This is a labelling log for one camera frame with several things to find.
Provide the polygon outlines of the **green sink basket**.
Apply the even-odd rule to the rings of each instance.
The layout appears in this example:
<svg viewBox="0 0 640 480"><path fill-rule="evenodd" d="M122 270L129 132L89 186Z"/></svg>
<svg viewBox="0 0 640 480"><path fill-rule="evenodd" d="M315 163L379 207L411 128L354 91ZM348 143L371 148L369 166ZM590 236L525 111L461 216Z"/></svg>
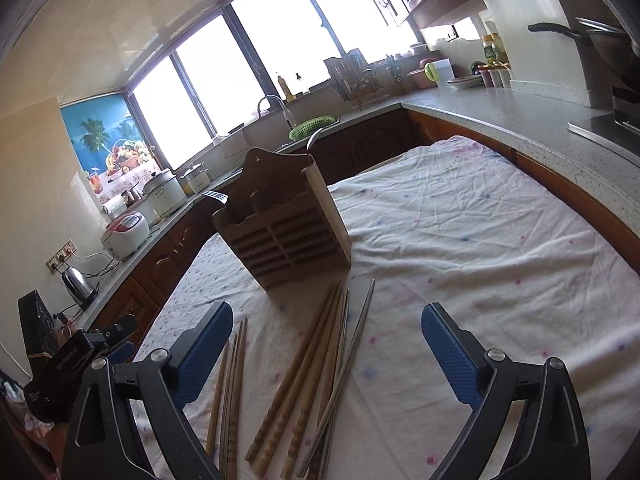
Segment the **green sink basket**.
<svg viewBox="0 0 640 480"><path fill-rule="evenodd" d="M294 142L308 138L317 130L333 125L336 119L332 116L319 116L296 125L288 133L288 138Z"/></svg>

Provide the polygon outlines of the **white jug green lid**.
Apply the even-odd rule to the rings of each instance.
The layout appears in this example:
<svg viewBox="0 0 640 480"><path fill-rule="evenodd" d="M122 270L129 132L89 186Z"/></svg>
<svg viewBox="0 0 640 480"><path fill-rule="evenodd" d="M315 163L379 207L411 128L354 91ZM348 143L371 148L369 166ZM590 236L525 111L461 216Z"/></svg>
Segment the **white jug green lid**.
<svg viewBox="0 0 640 480"><path fill-rule="evenodd" d="M456 78L454 69L448 58L426 63L424 73L428 80L434 82L434 84L439 87L445 87L448 81Z"/></svg>

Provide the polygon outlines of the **wooden utensil holder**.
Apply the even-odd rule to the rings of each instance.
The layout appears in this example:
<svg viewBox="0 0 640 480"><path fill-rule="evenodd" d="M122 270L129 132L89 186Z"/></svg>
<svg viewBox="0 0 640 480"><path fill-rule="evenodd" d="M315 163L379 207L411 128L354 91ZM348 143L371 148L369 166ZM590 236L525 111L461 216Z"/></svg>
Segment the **wooden utensil holder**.
<svg viewBox="0 0 640 480"><path fill-rule="evenodd" d="M265 290L352 265L345 223L308 154L249 150L213 222Z"/></svg>

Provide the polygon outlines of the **metal fork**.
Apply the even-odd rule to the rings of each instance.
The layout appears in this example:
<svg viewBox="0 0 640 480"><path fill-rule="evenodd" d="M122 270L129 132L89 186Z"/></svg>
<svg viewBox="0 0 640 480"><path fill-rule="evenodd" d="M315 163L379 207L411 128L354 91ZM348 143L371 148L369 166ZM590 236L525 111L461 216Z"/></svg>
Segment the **metal fork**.
<svg viewBox="0 0 640 480"><path fill-rule="evenodd" d="M206 190L202 192L202 195L208 198L212 198L213 200L218 200L218 202L222 203L223 205L228 202L228 196L224 193Z"/></svg>

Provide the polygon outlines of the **dish drying rack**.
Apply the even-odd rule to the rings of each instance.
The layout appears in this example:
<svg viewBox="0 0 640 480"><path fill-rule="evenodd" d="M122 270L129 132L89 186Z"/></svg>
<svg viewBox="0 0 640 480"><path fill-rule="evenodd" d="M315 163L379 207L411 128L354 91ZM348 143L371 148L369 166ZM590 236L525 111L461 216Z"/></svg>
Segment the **dish drying rack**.
<svg viewBox="0 0 640 480"><path fill-rule="evenodd" d="M353 110L390 96L359 49L352 49L340 58L327 58L323 63L331 86Z"/></svg>

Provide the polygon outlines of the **yellow cooking oil bottle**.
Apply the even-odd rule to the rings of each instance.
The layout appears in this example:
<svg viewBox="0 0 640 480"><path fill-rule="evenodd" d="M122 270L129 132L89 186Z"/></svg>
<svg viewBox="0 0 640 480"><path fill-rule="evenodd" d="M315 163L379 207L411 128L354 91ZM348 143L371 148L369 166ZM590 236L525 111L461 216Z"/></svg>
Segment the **yellow cooking oil bottle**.
<svg viewBox="0 0 640 480"><path fill-rule="evenodd" d="M500 38L487 34L482 37L482 40L484 55L489 66L504 65L509 62Z"/></svg>

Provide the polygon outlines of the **stainless electric kettle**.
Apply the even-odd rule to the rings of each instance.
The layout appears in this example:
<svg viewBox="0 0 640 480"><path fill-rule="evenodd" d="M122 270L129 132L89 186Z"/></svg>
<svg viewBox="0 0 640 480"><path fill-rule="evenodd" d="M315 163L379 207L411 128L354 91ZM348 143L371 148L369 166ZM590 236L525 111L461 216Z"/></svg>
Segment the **stainless electric kettle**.
<svg viewBox="0 0 640 480"><path fill-rule="evenodd" d="M62 274L62 282L65 288L75 300L78 307L85 311L91 306L99 295L100 285L91 284L78 269L69 266Z"/></svg>

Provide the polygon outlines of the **pink plastic basin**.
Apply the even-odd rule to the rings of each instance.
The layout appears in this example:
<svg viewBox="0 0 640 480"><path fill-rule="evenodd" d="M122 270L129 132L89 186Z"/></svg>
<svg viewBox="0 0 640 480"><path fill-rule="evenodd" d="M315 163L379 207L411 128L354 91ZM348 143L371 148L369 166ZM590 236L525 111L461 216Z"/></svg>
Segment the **pink plastic basin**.
<svg viewBox="0 0 640 480"><path fill-rule="evenodd" d="M426 76L425 67L428 63L435 62L436 58L424 58L419 62L419 67L408 73L408 77L416 84L419 89L429 89L437 86L436 82L431 81Z"/></svg>

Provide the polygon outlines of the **small white electric pot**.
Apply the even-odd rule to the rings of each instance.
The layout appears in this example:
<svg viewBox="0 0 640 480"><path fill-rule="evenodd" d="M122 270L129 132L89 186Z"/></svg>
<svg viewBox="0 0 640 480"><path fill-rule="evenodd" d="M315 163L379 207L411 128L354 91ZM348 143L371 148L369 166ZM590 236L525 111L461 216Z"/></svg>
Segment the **small white electric pot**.
<svg viewBox="0 0 640 480"><path fill-rule="evenodd" d="M215 179L212 170L206 168L201 162L186 170L182 177L193 194L204 191Z"/></svg>

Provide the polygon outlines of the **wooden chopstick pair left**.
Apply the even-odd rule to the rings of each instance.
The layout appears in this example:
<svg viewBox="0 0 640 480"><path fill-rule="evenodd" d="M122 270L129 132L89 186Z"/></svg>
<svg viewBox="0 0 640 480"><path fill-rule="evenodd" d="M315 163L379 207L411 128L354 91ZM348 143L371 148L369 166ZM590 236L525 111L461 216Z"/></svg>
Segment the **wooden chopstick pair left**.
<svg viewBox="0 0 640 480"><path fill-rule="evenodd" d="M238 431L248 319L243 318L232 343L224 347L209 413L205 451L224 479L238 478Z"/></svg>

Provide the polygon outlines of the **tropical beach poster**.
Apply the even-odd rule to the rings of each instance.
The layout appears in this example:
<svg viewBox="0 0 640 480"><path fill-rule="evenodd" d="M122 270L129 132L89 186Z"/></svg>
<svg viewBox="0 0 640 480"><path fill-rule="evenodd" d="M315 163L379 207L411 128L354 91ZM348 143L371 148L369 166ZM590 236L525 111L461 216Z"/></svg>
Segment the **tropical beach poster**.
<svg viewBox="0 0 640 480"><path fill-rule="evenodd" d="M160 171L121 94L66 105L61 114L70 144L100 204L129 190L140 193Z"/></svg>

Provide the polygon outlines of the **plate with food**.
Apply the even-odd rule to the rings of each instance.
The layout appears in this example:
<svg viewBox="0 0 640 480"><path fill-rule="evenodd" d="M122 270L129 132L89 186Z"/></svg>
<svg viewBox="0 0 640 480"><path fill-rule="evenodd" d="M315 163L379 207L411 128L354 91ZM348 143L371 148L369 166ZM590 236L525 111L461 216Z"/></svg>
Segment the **plate with food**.
<svg viewBox="0 0 640 480"><path fill-rule="evenodd" d="M465 90L482 86L484 80L480 75L464 76L450 79L446 82L446 87L454 90Z"/></svg>

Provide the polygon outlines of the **metal spoon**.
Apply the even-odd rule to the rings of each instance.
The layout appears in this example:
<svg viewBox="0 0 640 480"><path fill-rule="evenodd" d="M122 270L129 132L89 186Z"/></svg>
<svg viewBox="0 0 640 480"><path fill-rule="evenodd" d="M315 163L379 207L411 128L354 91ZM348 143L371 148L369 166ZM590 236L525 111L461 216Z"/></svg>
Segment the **metal spoon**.
<svg viewBox="0 0 640 480"><path fill-rule="evenodd" d="M319 128L318 130L316 130L307 140L307 144L306 144L306 152L309 153L312 149L312 147L314 146L314 144L317 142L317 140L319 139L320 134L322 133L323 129Z"/></svg>

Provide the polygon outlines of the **white slow cooker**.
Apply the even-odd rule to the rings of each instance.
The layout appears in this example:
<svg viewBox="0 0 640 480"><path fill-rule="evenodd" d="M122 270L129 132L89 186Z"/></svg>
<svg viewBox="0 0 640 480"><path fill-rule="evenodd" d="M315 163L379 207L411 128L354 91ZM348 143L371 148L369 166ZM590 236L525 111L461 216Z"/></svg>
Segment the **white slow cooker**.
<svg viewBox="0 0 640 480"><path fill-rule="evenodd" d="M186 192L170 169L154 172L142 192L159 217L171 214L186 202Z"/></svg>

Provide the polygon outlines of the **white pink rice cooker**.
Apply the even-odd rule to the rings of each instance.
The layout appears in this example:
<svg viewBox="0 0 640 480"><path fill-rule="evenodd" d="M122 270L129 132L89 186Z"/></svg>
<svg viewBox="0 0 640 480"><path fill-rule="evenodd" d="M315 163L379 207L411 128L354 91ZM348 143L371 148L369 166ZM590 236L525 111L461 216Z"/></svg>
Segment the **white pink rice cooker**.
<svg viewBox="0 0 640 480"><path fill-rule="evenodd" d="M105 229L101 243L106 252L124 261L136 252L150 236L150 228L143 214L134 211L123 214Z"/></svg>

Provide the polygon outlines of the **lower dark wooden cabinets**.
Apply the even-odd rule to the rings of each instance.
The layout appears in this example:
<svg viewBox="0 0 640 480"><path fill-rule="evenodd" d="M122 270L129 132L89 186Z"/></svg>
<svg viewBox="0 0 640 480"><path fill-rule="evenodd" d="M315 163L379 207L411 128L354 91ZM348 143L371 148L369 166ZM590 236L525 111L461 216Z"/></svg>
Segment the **lower dark wooden cabinets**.
<svg viewBox="0 0 640 480"><path fill-rule="evenodd" d="M329 202L328 186L389 162L395 155L464 136L486 146L543 185L588 221L633 269L639 266L639 237L602 205L593 194L526 155L512 142L501 142L474 128L406 108L388 110L357 125L314 142L312 154L296 150L276 155L254 150L248 158L257 170L224 185L224 191L242 198L241 207L224 206L199 195L191 203L157 223L155 233L138 252L122 263L111 284L102 287L102 299L86 314L84 326L104 328L125 314L138 329L131 336L141 344L198 252L217 231L224 215L250 274L264 289L296 278L344 268L347 252L340 244L346 230Z"/></svg>

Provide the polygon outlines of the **wall power socket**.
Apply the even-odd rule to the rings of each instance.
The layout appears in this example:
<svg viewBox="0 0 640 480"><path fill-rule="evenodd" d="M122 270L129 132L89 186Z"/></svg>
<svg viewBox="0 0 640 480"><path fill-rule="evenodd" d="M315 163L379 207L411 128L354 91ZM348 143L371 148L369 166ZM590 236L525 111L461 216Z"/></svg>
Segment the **wall power socket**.
<svg viewBox="0 0 640 480"><path fill-rule="evenodd" d="M76 254L77 247L72 240L68 240L47 262L47 268L55 273L60 266Z"/></svg>

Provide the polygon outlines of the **floral white tablecloth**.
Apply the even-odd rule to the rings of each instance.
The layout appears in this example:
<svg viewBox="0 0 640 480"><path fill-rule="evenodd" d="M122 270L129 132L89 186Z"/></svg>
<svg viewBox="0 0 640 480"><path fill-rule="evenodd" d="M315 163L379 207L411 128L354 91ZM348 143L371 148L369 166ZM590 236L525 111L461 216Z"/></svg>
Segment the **floral white tablecloth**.
<svg viewBox="0 0 640 480"><path fill-rule="evenodd" d="M486 348L541 364L576 389L593 478L639 430L639 278L589 223L486 146L455 136L334 184L352 266L263 290L210 238L139 356L171 346L214 301L247 325L239 448L246 451L333 280L367 315L336 423L332 479L426 479L470 411L423 338L441 304Z"/></svg>

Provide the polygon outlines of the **brown wooden chopstick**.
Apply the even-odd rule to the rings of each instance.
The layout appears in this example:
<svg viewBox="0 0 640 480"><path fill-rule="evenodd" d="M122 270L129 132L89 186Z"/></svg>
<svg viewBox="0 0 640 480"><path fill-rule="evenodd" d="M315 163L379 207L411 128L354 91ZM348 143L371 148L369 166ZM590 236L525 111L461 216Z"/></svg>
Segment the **brown wooden chopstick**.
<svg viewBox="0 0 640 480"><path fill-rule="evenodd" d="M288 367L288 370L283 376L282 382L280 382L280 386L273 397L270 407L268 408L268 411L265 414L265 417L262 420L259 429L257 430L257 434L245 454L244 460L246 460L247 462L253 463L254 460L256 460L258 452L260 451L262 444L265 442L266 437L269 434L271 425L276 420L278 411L280 410L282 403L285 401L286 396L288 395L288 389L291 388L295 382L299 367L302 366L307 350L314 340L314 335L318 332L318 326L320 324L320 321L322 320L322 316L325 315L326 312L328 312L329 302L333 298L334 290L336 288L337 282L331 282L328 289L324 293L323 299L320 302L320 307L318 307L314 318L310 322L308 330L306 331L306 335L304 336L302 343L295 353L291 365Z"/></svg>

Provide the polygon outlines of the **wooden chopstick centre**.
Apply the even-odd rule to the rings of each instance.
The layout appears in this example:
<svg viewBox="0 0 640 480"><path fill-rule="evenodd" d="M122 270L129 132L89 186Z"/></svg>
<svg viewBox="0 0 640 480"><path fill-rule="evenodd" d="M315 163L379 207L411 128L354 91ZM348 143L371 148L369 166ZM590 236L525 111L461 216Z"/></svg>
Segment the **wooden chopstick centre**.
<svg viewBox="0 0 640 480"><path fill-rule="evenodd" d="M302 366L288 395L271 425L269 434L260 451L250 464L258 478L264 478L283 439L288 439L284 464L277 474L279 479L291 479L293 469L303 448L312 412L319 405L322 408L328 400L330 378L336 370L337 347L340 339L338 323L344 318L346 292L344 285L337 282L329 309L318 326L318 332L310 344Z"/></svg>

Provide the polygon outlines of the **chrome kitchen faucet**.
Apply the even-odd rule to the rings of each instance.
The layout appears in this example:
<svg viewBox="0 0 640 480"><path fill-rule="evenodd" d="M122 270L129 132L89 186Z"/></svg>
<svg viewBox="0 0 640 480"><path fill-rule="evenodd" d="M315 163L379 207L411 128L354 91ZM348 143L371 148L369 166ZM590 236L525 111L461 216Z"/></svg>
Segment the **chrome kitchen faucet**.
<svg viewBox="0 0 640 480"><path fill-rule="evenodd" d="M262 103L268 102L270 104L269 110L280 110L282 116L288 125L288 128L293 129L297 125L297 120L294 114L288 109L285 105L285 102L280 98L280 96L276 96L275 94L265 94L262 98L259 99L256 106L257 117L262 117Z"/></svg>

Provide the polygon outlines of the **kitchen sink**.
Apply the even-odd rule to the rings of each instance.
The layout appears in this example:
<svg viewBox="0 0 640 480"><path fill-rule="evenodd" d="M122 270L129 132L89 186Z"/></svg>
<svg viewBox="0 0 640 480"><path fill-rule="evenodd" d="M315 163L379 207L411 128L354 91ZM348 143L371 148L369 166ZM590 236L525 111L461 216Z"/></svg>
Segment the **kitchen sink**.
<svg viewBox="0 0 640 480"><path fill-rule="evenodd" d="M341 123L342 118L341 118L341 116L337 116L337 118L335 118L335 119L336 119L336 122L334 122L333 125L330 125L330 126L322 128L323 131L320 134L319 139L317 140L317 142L319 142L325 136L329 136L330 134L333 134L334 132L337 132L338 125ZM308 138L303 139L303 140L299 140L299 141L296 141L296 142L290 140L290 142L281 145L280 148L276 148L275 150L272 150L272 152L274 154L305 154L305 153L307 153L306 152L306 144L307 144Z"/></svg>

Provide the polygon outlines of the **yellow dish soap bottle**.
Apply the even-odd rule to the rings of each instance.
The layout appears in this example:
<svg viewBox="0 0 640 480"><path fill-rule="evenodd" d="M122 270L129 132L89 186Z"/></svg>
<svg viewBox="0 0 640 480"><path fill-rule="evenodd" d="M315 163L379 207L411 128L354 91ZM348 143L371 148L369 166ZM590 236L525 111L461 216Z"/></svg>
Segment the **yellow dish soap bottle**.
<svg viewBox="0 0 640 480"><path fill-rule="evenodd" d="M283 93L285 95L285 99L288 102L295 101L296 97L292 93L291 89L288 88L288 84L286 83L285 79L281 75L278 75L277 76L277 81L278 81L278 84L279 84L280 88L282 89L282 91L283 91Z"/></svg>

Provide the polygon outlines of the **black wok pan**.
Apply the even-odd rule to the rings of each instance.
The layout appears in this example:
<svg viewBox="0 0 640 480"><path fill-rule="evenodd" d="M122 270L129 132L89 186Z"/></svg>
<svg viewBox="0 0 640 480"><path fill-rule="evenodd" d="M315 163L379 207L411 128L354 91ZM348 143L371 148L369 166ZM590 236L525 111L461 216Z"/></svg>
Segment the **black wok pan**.
<svg viewBox="0 0 640 480"><path fill-rule="evenodd" d="M587 29L578 32L567 26L549 22L529 24L530 32L555 32L574 40L576 44L593 47L605 65L626 86L639 92L639 47L620 29Z"/></svg>

